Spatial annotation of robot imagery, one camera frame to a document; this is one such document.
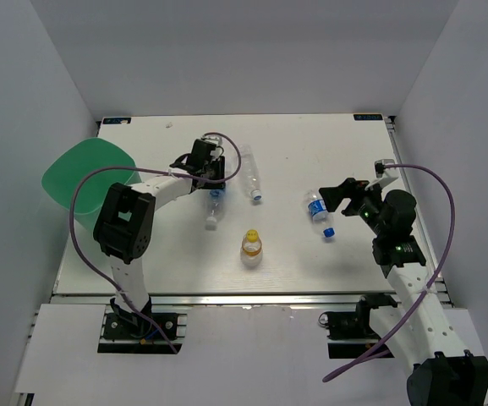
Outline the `blue label bottle white cap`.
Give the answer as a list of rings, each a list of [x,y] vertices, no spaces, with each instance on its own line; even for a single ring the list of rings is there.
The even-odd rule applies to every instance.
[[[207,230],[215,230],[224,216],[225,189],[212,189],[206,195],[206,219]]]

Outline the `clear bottle without label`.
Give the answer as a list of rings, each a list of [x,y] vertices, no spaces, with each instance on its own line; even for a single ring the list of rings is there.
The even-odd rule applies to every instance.
[[[261,203],[262,191],[254,153],[247,144],[240,145],[239,152],[241,156],[241,168],[238,175],[240,189],[245,197],[254,204]]]

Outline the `yellow cap small bottle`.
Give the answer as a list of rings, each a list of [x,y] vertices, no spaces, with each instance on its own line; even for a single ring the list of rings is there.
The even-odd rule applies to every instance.
[[[240,259],[248,268],[256,268],[262,260],[263,243],[257,230],[250,229],[243,236]]]

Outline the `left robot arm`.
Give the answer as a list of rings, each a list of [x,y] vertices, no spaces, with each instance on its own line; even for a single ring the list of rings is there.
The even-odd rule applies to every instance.
[[[113,313],[132,337],[151,330],[151,298],[145,287],[142,256],[151,241],[156,211],[200,189],[223,189],[225,156],[222,137],[207,133],[195,140],[190,153],[173,162],[167,175],[137,184],[113,184],[94,227],[94,240],[109,259],[116,296]]]

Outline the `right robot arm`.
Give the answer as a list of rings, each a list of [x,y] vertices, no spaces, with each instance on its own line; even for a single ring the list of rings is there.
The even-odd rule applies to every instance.
[[[428,286],[426,259],[413,236],[416,200],[379,184],[345,179],[319,190],[326,209],[359,217],[374,233],[372,253],[397,300],[367,295],[357,305],[354,325],[406,368],[408,401],[412,405],[482,405],[488,393],[488,360],[471,353],[448,320],[436,291]]]

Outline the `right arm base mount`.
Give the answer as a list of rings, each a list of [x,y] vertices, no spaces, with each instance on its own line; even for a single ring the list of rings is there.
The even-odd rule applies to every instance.
[[[330,359],[356,359],[380,339],[370,328],[370,312],[380,307],[396,309],[398,303],[389,294],[366,294],[351,311],[326,311],[318,318],[327,330]]]

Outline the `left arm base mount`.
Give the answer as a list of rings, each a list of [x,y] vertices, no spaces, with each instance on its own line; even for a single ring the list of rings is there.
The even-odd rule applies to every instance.
[[[162,311],[152,313],[150,318],[157,326],[136,314],[126,320],[107,306],[101,323],[97,353],[177,354],[183,346],[187,314]]]

